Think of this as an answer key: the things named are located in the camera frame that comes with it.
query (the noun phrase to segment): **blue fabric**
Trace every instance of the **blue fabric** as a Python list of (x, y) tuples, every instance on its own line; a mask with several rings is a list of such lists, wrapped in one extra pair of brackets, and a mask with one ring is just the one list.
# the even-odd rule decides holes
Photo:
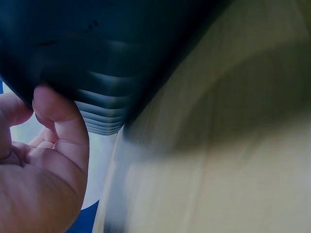
[(99, 201), (90, 207), (81, 210), (78, 218), (66, 233), (92, 233), (98, 203)]
[(3, 93), (3, 86), (2, 86), (2, 80), (0, 79), (0, 94)]

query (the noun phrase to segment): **finger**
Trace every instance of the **finger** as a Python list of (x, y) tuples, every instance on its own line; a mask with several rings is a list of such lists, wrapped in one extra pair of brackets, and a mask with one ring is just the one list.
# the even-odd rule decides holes
[(33, 114), (33, 111), (14, 93), (0, 95), (0, 112), (10, 127), (24, 123)]
[(45, 127), (42, 128), (42, 130), (39, 132), (38, 136), (36, 136), (33, 140), (30, 141), (29, 145), (32, 147), (37, 147), (40, 145), (40, 143), (45, 141), (45, 133), (44, 133)]
[(40, 122), (47, 124), (47, 128), (51, 129), (50, 123), (54, 123), (53, 128), (59, 140), (53, 148), (87, 173), (88, 134), (75, 104), (42, 84), (35, 89), (33, 108)]
[(38, 147), (44, 141), (51, 142), (54, 144), (57, 140), (58, 137), (54, 131), (43, 127), (38, 136), (36, 136), (33, 140), (31, 140), (29, 145), (31, 145), (32, 147)]
[(27, 121), (32, 113), (15, 94), (0, 95), (0, 159), (8, 157), (11, 151), (10, 127)]
[(48, 149), (53, 149), (53, 146), (54, 146), (54, 143), (44, 141), (44, 142), (41, 142), (41, 143), (37, 146), (37, 148), (48, 148)]

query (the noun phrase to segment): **black plastic object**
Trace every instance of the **black plastic object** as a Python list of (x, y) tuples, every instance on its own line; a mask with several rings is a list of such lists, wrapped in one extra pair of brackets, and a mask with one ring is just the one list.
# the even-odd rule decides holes
[(1, 0), (0, 75), (29, 106), (35, 86), (49, 83), (76, 102), (89, 132), (114, 134), (210, 7), (209, 0)]

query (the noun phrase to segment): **hand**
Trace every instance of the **hand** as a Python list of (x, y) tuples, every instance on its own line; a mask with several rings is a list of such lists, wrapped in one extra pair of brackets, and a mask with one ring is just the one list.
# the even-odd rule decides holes
[(10, 127), (32, 111), (0, 95), (0, 232), (63, 233), (85, 195), (88, 134), (74, 103), (47, 85), (35, 89), (33, 109), (43, 129), (28, 145), (12, 142)]

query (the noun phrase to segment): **light wooden surface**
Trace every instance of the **light wooden surface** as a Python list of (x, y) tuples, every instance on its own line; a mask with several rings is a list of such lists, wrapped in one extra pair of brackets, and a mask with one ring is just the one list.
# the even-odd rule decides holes
[(311, 232), (311, 2), (235, 0), (118, 138), (94, 233)]

